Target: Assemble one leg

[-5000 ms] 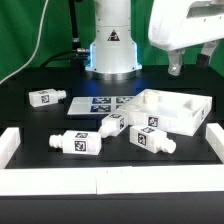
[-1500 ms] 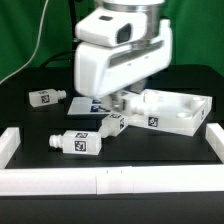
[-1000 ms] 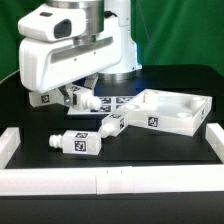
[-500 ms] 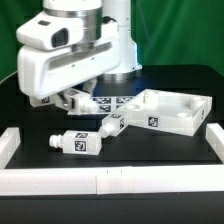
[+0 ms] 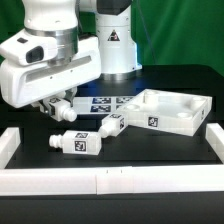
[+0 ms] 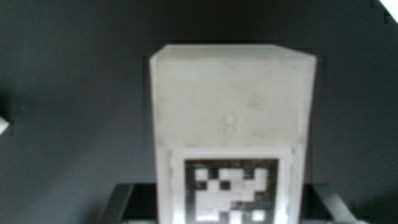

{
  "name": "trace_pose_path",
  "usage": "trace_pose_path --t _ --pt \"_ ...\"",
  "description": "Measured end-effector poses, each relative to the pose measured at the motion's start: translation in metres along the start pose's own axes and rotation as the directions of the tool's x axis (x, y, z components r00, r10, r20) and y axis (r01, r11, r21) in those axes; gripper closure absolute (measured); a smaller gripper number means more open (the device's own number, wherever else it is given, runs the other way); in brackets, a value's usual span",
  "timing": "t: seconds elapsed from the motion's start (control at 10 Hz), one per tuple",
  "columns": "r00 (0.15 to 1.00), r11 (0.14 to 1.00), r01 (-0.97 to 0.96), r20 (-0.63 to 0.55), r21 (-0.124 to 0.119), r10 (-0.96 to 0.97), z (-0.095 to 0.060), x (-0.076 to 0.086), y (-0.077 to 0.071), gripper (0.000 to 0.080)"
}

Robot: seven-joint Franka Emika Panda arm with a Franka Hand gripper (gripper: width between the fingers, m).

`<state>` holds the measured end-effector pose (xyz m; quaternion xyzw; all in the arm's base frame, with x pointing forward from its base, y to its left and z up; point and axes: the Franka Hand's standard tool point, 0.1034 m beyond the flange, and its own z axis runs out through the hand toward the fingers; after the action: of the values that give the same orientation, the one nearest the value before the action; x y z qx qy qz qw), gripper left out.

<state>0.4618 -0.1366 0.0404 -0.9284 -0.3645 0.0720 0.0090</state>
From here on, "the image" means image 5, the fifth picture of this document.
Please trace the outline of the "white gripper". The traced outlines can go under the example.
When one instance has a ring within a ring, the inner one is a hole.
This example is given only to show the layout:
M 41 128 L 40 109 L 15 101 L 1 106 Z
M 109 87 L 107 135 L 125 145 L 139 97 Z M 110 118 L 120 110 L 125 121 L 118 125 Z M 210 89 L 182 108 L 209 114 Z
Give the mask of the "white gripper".
M 53 65 L 51 60 L 21 66 L 5 59 L 0 65 L 0 91 L 4 101 L 15 108 L 32 104 L 49 115 L 43 99 L 65 91 L 64 99 L 72 104 L 76 87 L 100 76 L 98 38 L 79 41 L 78 53 L 66 63 Z

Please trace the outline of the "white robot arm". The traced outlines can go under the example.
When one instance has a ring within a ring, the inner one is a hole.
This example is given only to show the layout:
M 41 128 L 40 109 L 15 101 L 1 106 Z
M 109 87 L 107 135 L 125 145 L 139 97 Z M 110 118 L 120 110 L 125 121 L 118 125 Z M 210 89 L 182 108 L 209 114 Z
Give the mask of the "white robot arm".
M 99 77 L 122 80 L 141 68 L 131 37 L 132 1 L 22 0 L 24 28 L 0 44 L 4 101 L 75 120 L 78 86 Z

